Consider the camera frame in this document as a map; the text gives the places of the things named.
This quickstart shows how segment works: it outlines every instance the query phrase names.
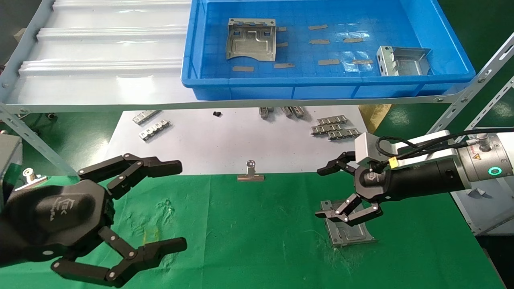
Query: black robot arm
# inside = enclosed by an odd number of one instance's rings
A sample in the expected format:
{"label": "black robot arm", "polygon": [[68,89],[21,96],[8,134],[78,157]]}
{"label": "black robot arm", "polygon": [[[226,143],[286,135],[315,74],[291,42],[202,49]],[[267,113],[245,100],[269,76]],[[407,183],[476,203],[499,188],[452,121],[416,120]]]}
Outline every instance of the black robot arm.
{"label": "black robot arm", "polygon": [[[353,168],[348,163],[355,160],[355,152],[344,152],[318,170],[328,175],[343,170],[354,176],[355,193],[338,208],[316,212],[319,218],[332,222],[345,222],[355,226],[383,215],[380,203],[463,190],[465,187],[453,160],[444,159],[400,170],[387,170],[380,174],[365,167]],[[353,212],[367,201],[370,206]]]}
{"label": "black robot arm", "polygon": [[[166,255],[187,248],[184,238],[132,248],[110,226],[112,199],[123,197],[146,176],[179,174],[178,160],[132,154],[115,157],[79,170],[81,180],[71,186],[43,186],[13,192],[0,213],[0,267],[21,262],[53,262],[64,278],[121,287],[137,272],[157,267]],[[107,189],[98,184],[115,177]],[[123,256],[112,269],[75,263],[102,242]]]}

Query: green indicator light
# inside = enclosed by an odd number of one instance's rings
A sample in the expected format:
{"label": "green indicator light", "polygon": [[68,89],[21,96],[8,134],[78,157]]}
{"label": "green indicator light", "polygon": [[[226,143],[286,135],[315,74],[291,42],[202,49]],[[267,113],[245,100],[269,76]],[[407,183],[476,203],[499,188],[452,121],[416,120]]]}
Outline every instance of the green indicator light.
{"label": "green indicator light", "polygon": [[492,168],[489,169],[488,173],[490,175],[499,175],[499,174],[502,173],[502,169],[499,168],[499,167],[492,167]]}

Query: green tablecloth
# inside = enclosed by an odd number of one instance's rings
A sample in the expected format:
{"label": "green tablecloth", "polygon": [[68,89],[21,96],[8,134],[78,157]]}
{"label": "green tablecloth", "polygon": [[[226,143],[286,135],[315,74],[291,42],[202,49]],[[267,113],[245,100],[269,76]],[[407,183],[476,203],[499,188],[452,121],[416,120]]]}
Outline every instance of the green tablecloth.
{"label": "green tablecloth", "polygon": [[[235,175],[147,178],[116,202],[113,230],[134,247],[174,237],[189,247],[124,288],[502,288],[449,194],[384,203],[384,215],[368,222],[378,242],[332,248],[314,212],[321,200],[352,192],[343,173],[267,174],[262,183],[238,183]],[[119,260],[105,244],[79,259]],[[2,268],[0,287],[101,287],[64,280],[49,266]]]}

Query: black cable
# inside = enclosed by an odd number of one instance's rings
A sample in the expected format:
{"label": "black cable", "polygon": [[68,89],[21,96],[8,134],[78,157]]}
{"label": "black cable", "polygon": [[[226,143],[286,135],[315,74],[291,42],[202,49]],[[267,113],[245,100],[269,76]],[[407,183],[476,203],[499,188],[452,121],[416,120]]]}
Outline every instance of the black cable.
{"label": "black cable", "polygon": [[377,142],[375,143],[375,147],[377,149],[377,151],[381,154],[383,154],[384,156],[387,156],[387,157],[393,157],[393,156],[397,156],[395,154],[392,154],[392,153],[388,153],[386,152],[384,149],[382,149],[380,147],[380,142],[383,141],[383,140],[397,140],[399,142],[403,142],[405,143],[406,145],[410,146],[411,148],[413,149],[417,149],[417,145],[411,143],[410,141],[406,140],[406,139],[403,139],[401,137],[395,137],[395,136],[381,136],[378,138]]}
{"label": "black cable", "polygon": [[[428,143],[426,143],[422,146],[418,146],[417,148],[413,149],[412,151],[409,151],[409,152],[406,152],[403,154],[399,154],[399,155],[393,155],[391,157],[396,156],[396,159],[407,159],[407,158],[417,157],[417,156],[421,156],[421,155],[425,155],[425,154],[429,154],[429,153],[434,153],[434,152],[443,150],[443,148],[437,148],[435,150],[427,150],[427,149],[430,147],[433,147],[443,141],[450,140],[450,139],[453,139],[453,138],[456,138],[459,136],[463,136],[463,135],[486,134],[486,133],[509,133],[509,132],[514,132],[514,128],[477,129],[477,130],[463,131],[463,132],[456,133],[456,134],[449,134],[449,135],[445,135],[442,137],[434,138],[434,139],[430,140]],[[450,148],[450,146],[455,146],[454,148],[456,148],[458,145],[459,145],[458,143],[448,145],[448,148]],[[462,143],[462,147],[466,147],[466,146],[467,146],[466,143]],[[378,169],[380,169],[380,168],[384,169],[388,164],[389,164],[389,160],[382,161],[378,164]]]}

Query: blue plastic tray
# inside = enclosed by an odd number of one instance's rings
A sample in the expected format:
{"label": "blue plastic tray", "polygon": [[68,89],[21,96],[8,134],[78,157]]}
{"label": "blue plastic tray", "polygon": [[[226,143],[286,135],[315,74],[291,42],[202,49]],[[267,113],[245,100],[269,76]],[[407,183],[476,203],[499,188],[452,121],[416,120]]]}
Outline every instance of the blue plastic tray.
{"label": "blue plastic tray", "polygon": [[[275,62],[248,57],[225,59],[229,18],[274,18]],[[327,24],[328,28],[309,30]],[[345,43],[345,38],[363,38]],[[330,44],[309,44],[329,39]],[[380,45],[432,48],[427,76],[382,77]],[[318,65],[339,59],[339,65]],[[352,60],[373,64],[352,64]],[[275,69],[276,63],[295,67]],[[253,66],[254,72],[232,71]],[[182,65],[182,83],[200,100],[341,99],[442,94],[470,81],[475,71],[436,0],[193,0]]]}

